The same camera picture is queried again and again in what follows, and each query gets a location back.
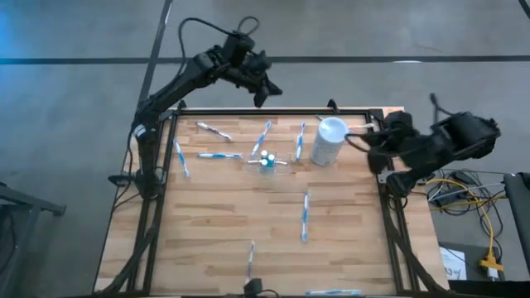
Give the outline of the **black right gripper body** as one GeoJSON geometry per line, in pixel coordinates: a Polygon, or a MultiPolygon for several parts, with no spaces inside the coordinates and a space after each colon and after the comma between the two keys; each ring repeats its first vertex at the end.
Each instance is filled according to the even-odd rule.
{"type": "Polygon", "coordinates": [[[388,139],[389,151],[395,156],[408,158],[415,151],[420,151],[426,142],[426,135],[416,129],[398,129],[388,139]]]}

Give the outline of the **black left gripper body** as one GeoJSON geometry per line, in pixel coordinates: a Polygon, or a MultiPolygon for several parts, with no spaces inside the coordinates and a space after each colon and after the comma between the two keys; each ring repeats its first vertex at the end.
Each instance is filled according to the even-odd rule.
{"type": "Polygon", "coordinates": [[[238,88],[261,88],[261,55],[256,53],[235,53],[228,58],[225,80],[238,88]]]}

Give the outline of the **white wipes canister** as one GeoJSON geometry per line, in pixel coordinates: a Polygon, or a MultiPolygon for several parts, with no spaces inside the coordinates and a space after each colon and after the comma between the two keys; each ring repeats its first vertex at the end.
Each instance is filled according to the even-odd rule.
{"type": "Polygon", "coordinates": [[[311,160],[318,166],[334,163],[348,133],[348,125],[340,118],[329,117],[321,120],[313,141],[311,160]]]}

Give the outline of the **purple toothbrush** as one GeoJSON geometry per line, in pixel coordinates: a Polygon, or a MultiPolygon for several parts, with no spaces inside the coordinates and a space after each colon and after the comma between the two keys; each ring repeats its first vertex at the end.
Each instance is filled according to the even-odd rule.
{"type": "Polygon", "coordinates": [[[250,244],[251,245],[250,245],[250,250],[249,250],[249,255],[248,255],[248,262],[247,262],[246,271],[245,271],[245,285],[248,284],[252,278],[253,259],[254,259],[254,254],[256,251],[255,241],[252,240],[250,244]]]}
{"type": "Polygon", "coordinates": [[[204,129],[204,130],[206,130],[208,132],[212,132],[212,133],[214,133],[216,135],[219,135],[220,137],[222,137],[227,142],[233,141],[233,138],[229,134],[227,134],[225,132],[221,132],[219,129],[217,129],[215,127],[211,127],[210,125],[208,125],[208,124],[206,124],[204,122],[196,122],[195,124],[198,127],[202,128],[202,129],[204,129]]]}

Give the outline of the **black power strip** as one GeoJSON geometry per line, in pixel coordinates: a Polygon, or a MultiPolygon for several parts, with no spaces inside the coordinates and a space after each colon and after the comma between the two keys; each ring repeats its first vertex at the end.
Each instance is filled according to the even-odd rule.
{"type": "Polygon", "coordinates": [[[466,196],[467,192],[458,185],[444,185],[427,201],[436,207],[443,207],[460,200],[466,200],[466,196]]]}

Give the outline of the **clear acrylic organizer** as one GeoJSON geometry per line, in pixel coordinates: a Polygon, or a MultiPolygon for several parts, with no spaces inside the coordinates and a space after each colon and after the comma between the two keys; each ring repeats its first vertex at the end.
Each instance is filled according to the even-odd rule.
{"type": "Polygon", "coordinates": [[[262,160],[260,158],[260,152],[256,154],[254,158],[251,156],[244,160],[243,162],[243,169],[249,173],[254,174],[260,174],[260,175],[286,175],[291,172],[291,164],[289,160],[289,156],[280,155],[279,153],[276,153],[274,151],[267,151],[268,155],[273,154],[275,159],[275,166],[274,167],[267,167],[262,168],[260,166],[260,161],[262,160]]]}

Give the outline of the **white printed paper sheet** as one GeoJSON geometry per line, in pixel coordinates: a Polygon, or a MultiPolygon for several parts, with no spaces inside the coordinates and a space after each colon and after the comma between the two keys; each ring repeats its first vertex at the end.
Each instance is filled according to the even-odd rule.
{"type": "Polygon", "coordinates": [[[467,280],[467,262],[461,251],[440,247],[441,259],[449,281],[467,280]]]}

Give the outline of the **black side desk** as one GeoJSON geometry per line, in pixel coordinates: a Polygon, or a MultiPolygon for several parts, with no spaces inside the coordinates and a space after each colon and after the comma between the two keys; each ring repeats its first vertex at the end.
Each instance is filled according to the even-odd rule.
{"type": "Polygon", "coordinates": [[[517,268],[516,281],[530,287],[530,172],[504,175],[503,186],[508,197],[516,249],[516,257],[510,257],[509,264],[517,268]]]}

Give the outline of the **yellow plug splitter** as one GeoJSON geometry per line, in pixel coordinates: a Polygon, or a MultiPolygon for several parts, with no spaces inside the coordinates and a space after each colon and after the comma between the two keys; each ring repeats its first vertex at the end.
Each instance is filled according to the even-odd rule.
{"type": "Polygon", "coordinates": [[[485,267],[487,269],[494,269],[500,272],[504,270],[503,265],[500,263],[497,263],[497,259],[492,252],[489,252],[484,259],[481,259],[479,261],[479,265],[481,267],[485,267]]]}

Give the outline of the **black floor mat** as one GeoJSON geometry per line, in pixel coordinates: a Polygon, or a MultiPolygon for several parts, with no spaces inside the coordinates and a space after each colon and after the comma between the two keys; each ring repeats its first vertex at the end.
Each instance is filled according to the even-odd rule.
{"type": "Polygon", "coordinates": [[[491,281],[479,261],[486,255],[488,248],[467,244],[439,242],[439,247],[450,248],[465,254],[467,262],[467,280],[449,281],[450,289],[466,295],[492,296],[495,298],[530,298],[530,287],[527,283],[508,281],[499,273],[499,281],[491,281]]]}

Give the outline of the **black metal stand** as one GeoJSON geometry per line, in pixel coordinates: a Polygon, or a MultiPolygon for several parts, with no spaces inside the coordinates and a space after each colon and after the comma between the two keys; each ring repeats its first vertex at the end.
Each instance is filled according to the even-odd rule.
{"type": "Polygon", "coordinates": [[[10,188],[3,182],[0,182],[0,200],[7,201],[7,204],[0,204],[0,213],[5,211],[7,217],[13,219],[9,229],[12,234],[12,250],[0,266],[0,298],[12,298],[31,236],[41,212],[48,211],[54,216],[62,216],[65,213],[66,205],[24,194],[10,188]],[[26,222],[22,225],[19,233],[15,228],[16,220],[13,214],[18,210],[27,213],[26,222]]]}

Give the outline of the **black aluminium table frame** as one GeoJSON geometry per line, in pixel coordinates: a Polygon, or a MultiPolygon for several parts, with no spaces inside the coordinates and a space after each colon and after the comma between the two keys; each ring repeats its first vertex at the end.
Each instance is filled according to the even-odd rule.
{"type": "Polygon", "coordinates": [[[119,200],[94,283],[97,296],[240,296],[252,240],[252,278],[261,278],[263,287],[281,298],[332,289],[365,295],[423,290],[417,272],[389,241],[387,224],[404,230],[426,271],[438,285],[447,286],[431,212],[419,194],[410,196],[404,210],[390,209],[364,154],[354,149],[342,150],[331,166],[311,162],[319,110],[175,111],[161,129],[161,195],[144,200],[129,189],[119,200]],[[289,156],[289,174],[243,169],[268,120],[272,126],[258,152],[289,156]],[[196,122],[229,134],[233,141],[196,122]],[[295,161],[302,122],[303,148],[295,161]],[[189,178],[174,140],[183,151],[189,178]],[[240,153],[243,159],[197,157],[201,152],[240,153]],[[306,191],[310,205],[304,243],[306,191]]]}

